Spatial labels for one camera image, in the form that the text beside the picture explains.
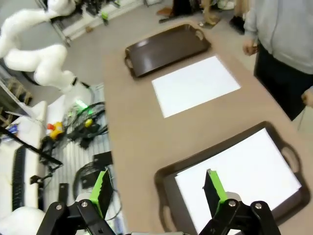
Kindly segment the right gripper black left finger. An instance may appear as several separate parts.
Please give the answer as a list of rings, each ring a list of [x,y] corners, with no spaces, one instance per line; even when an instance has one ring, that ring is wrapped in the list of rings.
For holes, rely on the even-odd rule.
[[[74,235],[86,230],[90,235],[113,235],[105,221],[113,196],[108,170],[100,172],[89,199],[82,199],[67,206],[63,202],[52,203],[37,231],[38,235]]]

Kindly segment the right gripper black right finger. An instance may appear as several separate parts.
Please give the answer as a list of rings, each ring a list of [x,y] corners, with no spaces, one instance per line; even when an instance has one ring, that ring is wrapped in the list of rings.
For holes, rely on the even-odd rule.
[[[243,235],[280,234],[266,202],[254,201],[248,206],[228,198],[216,171],[207,170],[203,190],[212,218],[201,235],[227,235],[231,230]]]

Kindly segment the person's left hand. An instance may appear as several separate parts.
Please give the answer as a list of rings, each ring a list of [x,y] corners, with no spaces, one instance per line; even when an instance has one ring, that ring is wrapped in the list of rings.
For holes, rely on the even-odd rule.
[[[303,103],[313,108],[313,87],[310,87],[307,89],[302,95],[301,95]]]

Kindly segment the person's right hand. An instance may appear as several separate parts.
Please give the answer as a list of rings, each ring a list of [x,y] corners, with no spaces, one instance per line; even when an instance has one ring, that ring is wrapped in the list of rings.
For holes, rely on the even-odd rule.
[[[243,52],[247,56],[252,56],[258,52],[258,45],[254,39],[246,39],[244,41]]]

